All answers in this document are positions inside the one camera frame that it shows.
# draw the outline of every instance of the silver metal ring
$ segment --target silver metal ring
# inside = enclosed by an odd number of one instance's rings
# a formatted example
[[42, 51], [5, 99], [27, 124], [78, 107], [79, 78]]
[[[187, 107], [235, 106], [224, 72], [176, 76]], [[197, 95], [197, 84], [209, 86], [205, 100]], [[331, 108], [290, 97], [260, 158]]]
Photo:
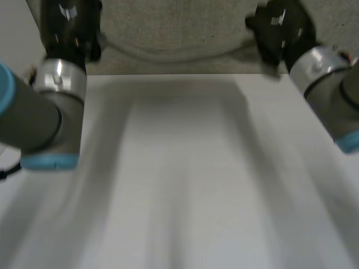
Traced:
[[86, 73], [77, 65], [62, 59], [47, 59], [37, 70], [34, 89], [65, 92], [84, 101], [86, 84]]
[[289, 75], [300, 92], [304, 94], [308, 87], [319, 78], [347, 67], [349, 64], [331, 48], [316, 47], [299, 58]]

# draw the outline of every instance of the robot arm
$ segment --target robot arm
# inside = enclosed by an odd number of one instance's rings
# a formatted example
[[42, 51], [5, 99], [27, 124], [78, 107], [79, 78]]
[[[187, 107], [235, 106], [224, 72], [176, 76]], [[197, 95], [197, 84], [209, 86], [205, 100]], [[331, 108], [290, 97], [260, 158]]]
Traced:
[[101, 56], [99, 0], [42, 0], [46, 57], [33, 89], [0, 66], [0, 141], [21, 150], [30, 170], [73, 169], [81, 141], [85, 62]]
[[344, 153], [359, 150], [359, 64], [349, 63], [316, 40], [298, 0], [273, 0], [246, 18], [262, 59], [284, 60], [292, 81]]

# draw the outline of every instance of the gray fabric background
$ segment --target gray fabric background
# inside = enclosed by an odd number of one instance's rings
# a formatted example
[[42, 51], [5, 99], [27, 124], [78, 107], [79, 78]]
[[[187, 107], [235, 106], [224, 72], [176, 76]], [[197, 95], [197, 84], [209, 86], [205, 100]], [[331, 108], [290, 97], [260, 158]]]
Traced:
[[[317, 25], [319, 38], [359, 54], [359, 0], [303, 0]], [[38, 22], [40, 0], [27, 0]], [[149, 48], [173, 49], [251, 36], [244, 18], [258, 0], [103, 0], [102, 31]], [[169, 73], [263, 73], [255, 48], [214, 59], [181, 64], [153, 64], [113, 49], [90, 75]]]

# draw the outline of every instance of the white table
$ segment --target white table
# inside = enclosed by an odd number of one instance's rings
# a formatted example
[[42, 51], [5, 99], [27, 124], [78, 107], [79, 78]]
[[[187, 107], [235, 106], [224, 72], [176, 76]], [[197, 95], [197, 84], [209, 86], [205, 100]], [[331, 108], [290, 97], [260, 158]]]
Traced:
[[359, 157], [286, 76], [89, 77], [82, 137], [0, 185], [0, 268], [355, 268]]

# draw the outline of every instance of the blue cap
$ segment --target blue cap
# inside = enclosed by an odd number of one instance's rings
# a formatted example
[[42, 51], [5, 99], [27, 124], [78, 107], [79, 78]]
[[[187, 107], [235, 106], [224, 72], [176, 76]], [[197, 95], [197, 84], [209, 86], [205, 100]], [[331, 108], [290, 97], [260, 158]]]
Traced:
[[22, 157], [20, 164], [27, 170], [74, 170], [79, 154], [40, 154]]
[[0, 63], [0, 116], [8, 109], [15, 98], [16, 83], [12, 72]]
[[359, 131], [347, 134], [335, 140], [335, 143], [344, 153], [353, 153], [359, 150]]

